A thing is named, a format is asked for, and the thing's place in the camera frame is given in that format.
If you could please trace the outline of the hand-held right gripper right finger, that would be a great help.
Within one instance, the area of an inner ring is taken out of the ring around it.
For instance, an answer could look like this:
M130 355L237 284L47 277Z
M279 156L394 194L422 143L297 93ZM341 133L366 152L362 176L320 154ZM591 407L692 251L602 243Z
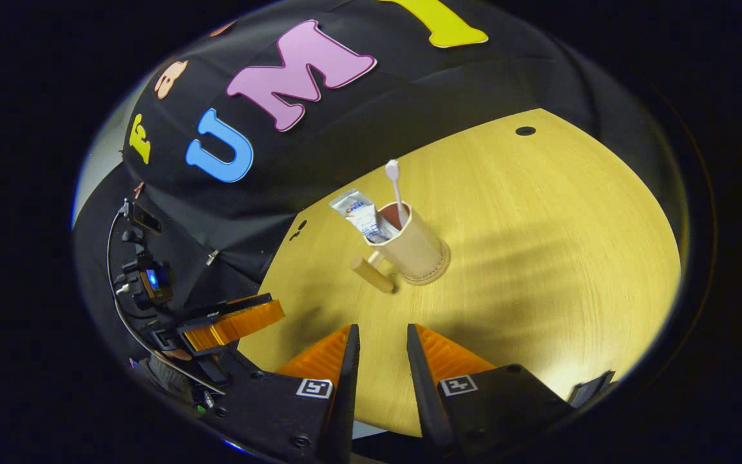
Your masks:
M507 461L574 411L521 364L497 367L409 324L406 350L422 438L439 461Z

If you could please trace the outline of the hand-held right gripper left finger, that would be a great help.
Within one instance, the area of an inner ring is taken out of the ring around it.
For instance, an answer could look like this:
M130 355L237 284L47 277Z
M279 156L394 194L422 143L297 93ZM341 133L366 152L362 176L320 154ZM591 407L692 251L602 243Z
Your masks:
M222 355L233 381L202 417L204 428L245 454L270 463L347 463L354 426L359 327L349 324L312 352L332 347L323 375L266 372L244 354Z

